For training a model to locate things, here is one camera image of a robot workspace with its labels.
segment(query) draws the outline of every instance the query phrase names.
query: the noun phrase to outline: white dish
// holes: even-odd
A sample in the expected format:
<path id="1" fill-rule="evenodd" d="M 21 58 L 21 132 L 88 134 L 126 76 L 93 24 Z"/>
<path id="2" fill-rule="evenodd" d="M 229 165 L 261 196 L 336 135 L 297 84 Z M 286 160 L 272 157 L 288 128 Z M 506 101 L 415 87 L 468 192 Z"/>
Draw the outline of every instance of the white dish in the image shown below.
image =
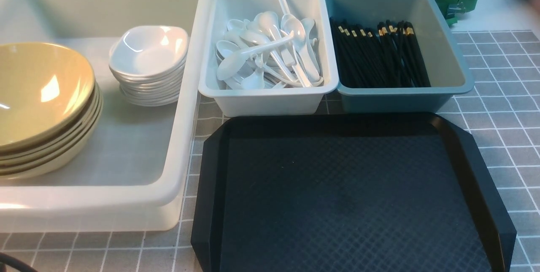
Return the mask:
<path id="1" fill-rule="evenodd" d="M 188 42 L 187 32 L 181 27 L 137 26 L 122 36 L 109 65 L 128 78 L 162 75 L 183 61 Z"/>
<path id="2" fill-rule="evenodd" d="M 122 94 L 125 101 L 133 105 L 141 105 L 143 107 L 159 107 L 161 105 L 168 105 L 178 100 L 177 95 L 171 95 L 169 97 L 160 97 L 158 99 L 137 99 L 126 95 L 124 90 L 120 88 L 120 93 Z"/>
<path id="3" fill-rule="evenodd" d="M 145 82 L 145 83 L 135 83 L 131 81 L 119 80 L 116 77 L 115 78 L 118 82 L 120 82 L 121 84 L 127 87 L 136 88 L 136 89 L 151 89 L 151 88 L 160 88 L 162 86 L 166 86 L 173 83 L 173 81 L 182 80 L 183 75 L 184 75 L 184 70 L 181 69 L 181 70 L 178 70 L 177 72 L 167 75 L 166 77 L 160 78 L 159 80 L 154 80 L 152 82 Z"/>
<path id="4" fill-rule="evenodd" d="M 133 91 L 131 89 L 124 88 L 122 86 L 120 86 L 120 88 L 122 88 L 122 91 L 124 91 L 124 94 L 126 94 L 129 97 L 140 98 L 140 99 L 156 99 L 160 97 L 170 97 L 172 95 L 177 95 L 181 89 L 181 86 L 177 85 L 177 86 L 174 86 L 172 88 L 169 88 L 160 92 L 152 92 L 152 93 Z"/>
<path id="5" fill-rule="evenodd" d="M 186 60 L 183 59 L 176 66 L 174 66 L 174 67 L 172 67 L 172 68 L 170 68 L 168 70 L 165 70 L 165 71 L 163 71 L 162 73 L 160 73 L 158 75 L 145 76 L 145 77 L 126 76 L 126 75 L 114 70 L 111 65 L 109 65 L 109 69 L 111 70 L 112 74 L 116 77 L 116 79 L 119 80 L 119 81 L 128 81 L 128 82 L 132 82 L 132 83 L 147 83 L 147 82 L 153 82 L 153 81 L 156 81 L 156 80 L 163 79 L 166 76 L 173 75 L 178 70 L 184 70 L 185 63 L 186 63 Z"/>
<path id="6" fill-rule="evenodd" d="M 120 84 L 120 86 L 122 86 L 123 89 L 127 89 L 128 91 L 141 93 L 141 95 L 151 95 L 151 94 L 164 93 L 174 88 L 179 88 L 181 84 L 182 84 L 182 77 L 175 78 L 174 80 L 171 80 L 170 83 L 166 85 L 164 84 L 163 86 L 154 87 L 154 88 L 132 87 L 132 86 L 127 86 L 125 84 Z"/>

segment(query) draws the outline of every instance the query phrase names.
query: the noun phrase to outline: teal plastic bin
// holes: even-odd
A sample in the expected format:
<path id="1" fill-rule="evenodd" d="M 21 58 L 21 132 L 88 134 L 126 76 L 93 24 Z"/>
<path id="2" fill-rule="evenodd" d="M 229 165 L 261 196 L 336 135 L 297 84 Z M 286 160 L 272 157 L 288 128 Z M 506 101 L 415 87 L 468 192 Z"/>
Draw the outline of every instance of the teal plastic bin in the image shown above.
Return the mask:
<path id="1" fill-rule="evenodd" d="M 330 17 L 365 27 L 387 19 L 411 22 L 432 85 L 348 88 L 339 83 L 345 112 L 437 112 L 453 95 L 473 89 L 473 75 L 434 0 L 326 0 L 326 5 Z"/>

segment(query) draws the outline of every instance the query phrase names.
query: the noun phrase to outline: white tray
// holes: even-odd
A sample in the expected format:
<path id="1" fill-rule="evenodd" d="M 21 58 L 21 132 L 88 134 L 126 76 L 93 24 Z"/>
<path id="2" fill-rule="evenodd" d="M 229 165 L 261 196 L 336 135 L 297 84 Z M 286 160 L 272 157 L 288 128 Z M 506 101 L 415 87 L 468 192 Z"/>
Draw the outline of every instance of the white tray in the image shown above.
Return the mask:
<path id="1" fill-rule="evenodd" d="M 0 43 L 45 41 L 77 49 L 103 90 L 103 116 L 67 166 L 0 182 L 0 232 L 165 230 L 180 212 L 197 118 L 197 85 L 211 0 L 0 0 Z M 108 51 L 133 26 L 180 26 L 191 35 L 177 105 L 122 100 Z"/>

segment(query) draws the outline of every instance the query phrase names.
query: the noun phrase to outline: chopsticks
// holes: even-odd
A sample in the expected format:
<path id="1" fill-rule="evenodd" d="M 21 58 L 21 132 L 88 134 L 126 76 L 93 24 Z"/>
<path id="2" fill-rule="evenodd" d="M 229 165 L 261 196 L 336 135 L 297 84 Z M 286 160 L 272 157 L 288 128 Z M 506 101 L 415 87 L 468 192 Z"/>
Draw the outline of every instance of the chopsticks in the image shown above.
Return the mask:
<path id="1" fill-rule="evenodd" d="M 351 88 L 430 87 L 426 64 L 410 22 L 377 28 L 330 18 L 341 83 Z"/>

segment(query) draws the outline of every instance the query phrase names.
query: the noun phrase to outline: yellow bowl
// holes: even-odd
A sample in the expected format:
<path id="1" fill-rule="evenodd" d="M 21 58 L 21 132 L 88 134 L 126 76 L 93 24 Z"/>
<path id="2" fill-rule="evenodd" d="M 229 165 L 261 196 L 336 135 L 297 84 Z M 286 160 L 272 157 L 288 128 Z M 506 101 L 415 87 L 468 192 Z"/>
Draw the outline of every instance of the yellow bowl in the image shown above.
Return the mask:
<path id="1" fill-rule="evenodd" d="M 0 153 L 39 143 L 82 110 L 94 73 L 80 53 L 50 43 L 0 46 Z"/>
<path id="2" fill-rule="evenodd" d="M 98 120 L 103 111 L 103 97 L 100 95 L 99 89 L 97 89 L 97 92 L 97 106 L 89 122 L 81 130 L 77 131 L 67 143 L 54 149 L 54 151 L 48 153 L 46 156 L 37 157 L 36 159 L 13 166 L 4 166 L 0 163 L 0 179 L 22 178 L 21 173 L 25 174 L 25 178 L 30 174 L 45 174 L 46 172 L 57 170 L 70 162 L 83 149 L 97 127 Z"/>
<path id="3" fill-rule="evenodd" d="M 83 110 L 71 121 L 66 124 L 56 135 L 51 139 L 37 143 L 30 148 L 21 149 L 6 155 L 0 154 L 0 172 L 6 167 L 16 166 L 31 161 L 38 160 L 42 157 L 54 153 L 66 143 L 69 143 L 75 136 L 93 122 L 94 116 L 98 113 L 101 95 L 98 84 L 94 87 L 94 91 L 90 99 L 86 102 Z"/>

